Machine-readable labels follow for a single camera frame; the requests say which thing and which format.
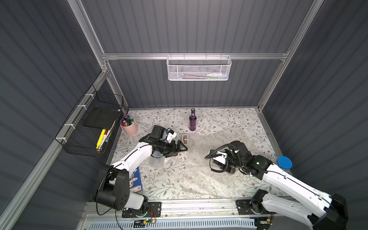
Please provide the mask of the white tape dispenser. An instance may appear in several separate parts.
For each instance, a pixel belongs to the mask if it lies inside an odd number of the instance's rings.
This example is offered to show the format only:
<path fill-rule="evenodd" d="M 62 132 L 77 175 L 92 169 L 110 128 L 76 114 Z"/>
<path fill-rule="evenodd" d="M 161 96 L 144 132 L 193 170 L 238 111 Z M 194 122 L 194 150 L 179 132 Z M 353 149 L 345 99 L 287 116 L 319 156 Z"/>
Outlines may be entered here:
<path fill-rule="evenodd" d="M 182 143 L 186 146 L 190 144 L 189 134 L 187 133 L 182 134 Z"/>

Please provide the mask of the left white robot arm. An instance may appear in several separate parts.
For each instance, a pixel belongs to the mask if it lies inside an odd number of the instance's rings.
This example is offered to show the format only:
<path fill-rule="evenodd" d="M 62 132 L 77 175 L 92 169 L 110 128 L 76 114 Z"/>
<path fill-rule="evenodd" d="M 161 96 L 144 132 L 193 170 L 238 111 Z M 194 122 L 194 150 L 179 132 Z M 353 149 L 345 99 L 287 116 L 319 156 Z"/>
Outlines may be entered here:
<path fill-rule="evenodd" d="M 158 153 L 159 158 L 170 158 L 187 151 L 184 143 L 174 140 L 176 135 L 170 128 L 155 125 L 152 132 L 142 137 L 124 158 L 112 165 L 104 165 L 98 173 L 93 202 L 114 210 L 131 209 L 138 215 L 146 214 L 148 198 L 130 190 L 129 178 L 154 153 Z"/>

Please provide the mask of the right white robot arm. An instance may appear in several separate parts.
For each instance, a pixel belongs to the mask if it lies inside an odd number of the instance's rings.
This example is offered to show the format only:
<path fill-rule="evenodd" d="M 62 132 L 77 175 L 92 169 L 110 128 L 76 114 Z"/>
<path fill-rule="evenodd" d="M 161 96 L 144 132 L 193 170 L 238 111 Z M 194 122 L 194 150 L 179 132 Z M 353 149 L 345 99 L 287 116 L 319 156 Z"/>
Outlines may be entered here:
<path fill-rule="evenodd" d="M 344 230 L 348 222 L 346 199 L 315 189 L 282 170 L 262 155 L 252 155 L 240 141 L 212 149 L 206 159 L 219 166 L 218 173 L 239 170 L 284 191 L 295 201 L 259 189 L 250 201 L 255 214 L 278 213 L 299 221 L 313 230 Z"/>

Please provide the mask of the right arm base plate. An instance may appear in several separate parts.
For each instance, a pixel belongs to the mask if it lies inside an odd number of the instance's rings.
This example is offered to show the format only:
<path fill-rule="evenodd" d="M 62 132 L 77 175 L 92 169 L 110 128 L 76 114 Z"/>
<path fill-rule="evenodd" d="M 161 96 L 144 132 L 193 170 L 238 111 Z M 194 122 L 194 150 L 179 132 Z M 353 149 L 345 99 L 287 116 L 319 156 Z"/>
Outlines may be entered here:
<path fill-rule="evenodd" d="M 239 215 L 273 215 L 275 212 L 269 212 L 261 205 L 253 205 L 250 198 L 237 199 L 235 201 Z"/>

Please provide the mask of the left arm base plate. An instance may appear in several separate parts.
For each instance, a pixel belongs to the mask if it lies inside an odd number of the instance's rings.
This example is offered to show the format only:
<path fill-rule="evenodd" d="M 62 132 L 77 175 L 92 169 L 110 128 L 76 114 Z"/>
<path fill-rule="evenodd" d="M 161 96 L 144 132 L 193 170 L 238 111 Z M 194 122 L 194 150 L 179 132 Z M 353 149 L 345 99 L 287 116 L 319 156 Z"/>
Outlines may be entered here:
<path fill-rule="evenodd" d="M 123 209 L 122 218 L 158 218 L 161 216 L 162 202 L 146 202 L 140 209 Z"/>

